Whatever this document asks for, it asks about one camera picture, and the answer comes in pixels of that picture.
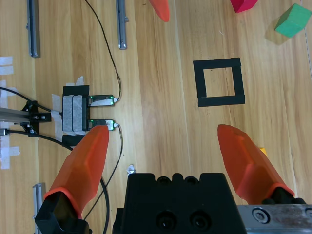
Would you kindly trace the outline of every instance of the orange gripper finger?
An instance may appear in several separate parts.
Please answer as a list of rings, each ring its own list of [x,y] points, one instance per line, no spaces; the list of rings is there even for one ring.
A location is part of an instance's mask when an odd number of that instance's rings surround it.
[[[229,125],[219,125],[218,138],[235,192],[248,204],[261,204],[278,187],[294,195],[246,133]]]
[[[93,127],[67,156],[44,198],[63,192],[72,203],[78,218],[81,218],[83,208],[97,194],[108,140],[107,126]]]

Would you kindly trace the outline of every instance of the wood grain surface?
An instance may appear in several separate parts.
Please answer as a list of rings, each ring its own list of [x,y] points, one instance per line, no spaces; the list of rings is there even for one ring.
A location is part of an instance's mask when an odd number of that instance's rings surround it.
[[[309,0],[303,6],[312,9]],[[111,118],[122,127],[124,151],[108,186],[111,233],[116,209],[124,206],[126,168],[171,177],[199,177],[225,168],[217,140],[219,124],[246,132],[286,184],[312,203],[312,79],[308,48],[312,23],[292,39],[274,31],[279,17],[300,0],[262,0],[236,14],[229,0],[170,0],[170,21],[163,23],[148,0],[126,0],[127,50],[117,44],[116,2],[90,0],[103,23],[122,82],[115,107],[92,108],[92,118]],[[13,56],[14,74],[1,76],[8,87],[52,108],[52,96],[84,76],[90,94],[118,96],[114,67],[91,9],[83,0],[40,0],[41,58],[28,55],[26,1],[0,0],[0,56]],[[241,59],[246,104],[197,107],[193,60]],[[207,95],[230,95],[228,69],[205,71]],[[24,101],[9,97],[9,108]],[[40,126],[54,136],[54,123]],[[42,139],[10,136],[20,155],[0,170],[0,232],[31,233],[32,186],[53,183],[68,150]],[[118,130],[110,133],[103,172],[108,180],[119,155]],[[231,187],[237,204],[245,204]],[[90,201],[82,216],[94,203]],[[104,198],[87,221],[102,233]]]

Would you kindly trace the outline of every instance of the red block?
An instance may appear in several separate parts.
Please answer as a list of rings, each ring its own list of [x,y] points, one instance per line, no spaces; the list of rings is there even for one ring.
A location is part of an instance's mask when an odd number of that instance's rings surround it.
[[[254,7],[258,0],[231,0],[236,13],[247,11]]]

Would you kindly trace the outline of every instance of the white tape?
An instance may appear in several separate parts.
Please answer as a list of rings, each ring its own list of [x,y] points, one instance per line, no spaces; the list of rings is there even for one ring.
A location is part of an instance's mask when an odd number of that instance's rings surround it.
[[[13,66],[0,67],[0,76],[13,74]]]
[[[6,87],[6,80],[0,80],[0,86]],[[0,95],[0,107],[8,108],[8,98],[7,95],[9,92],[5,90],[1,90]],[[1,128],[9,128],[11,123],[1,122]],[[10,147],[10,136],[1,136],[0,137],[0,162],[1,162],[1,169],[10,169],[10,156],[17,156],[20,155],[20,148],[19,147]]]
[[[63,141],[63,130],[62,130],[62,117],[60,112],[62,111],[62,103],[60,96],[52,94],[52,108],[51,116],[54,120],[54,133],[55,139],[62,142]]]
[[[0,66],[12,65],[13,64],[13,57],[0,57]]]
[[[75,86],[75,85],[84,85],[83,77],[79,77],[75,83],[66,83],[66,86]],[[74,132],[64,132],[62,129],[62,118],[60,116],[60,112],[62,112],[62,101],[61,97],[55,94],[52,94],[52,106],[53,111],[51,112],[51,116],[54,120],[54,131],[55,131],[55,139],[58,141],[63,141],[64,133],[68,135],[74,136]],[[85,135],[85,132],[76,132],[79,135]]]
[[[77,85],[84,85],[83,77],[79,77],[79,78],[77,79],[76,86],[77,86]]]
[[[62,102],[59,95],[52,94],[52,108],[54,111],[62,112]]]
[[[51,116],[54,120],[55,139],[62,142],[63,141],[62,117],[57,111],[51,111]]]

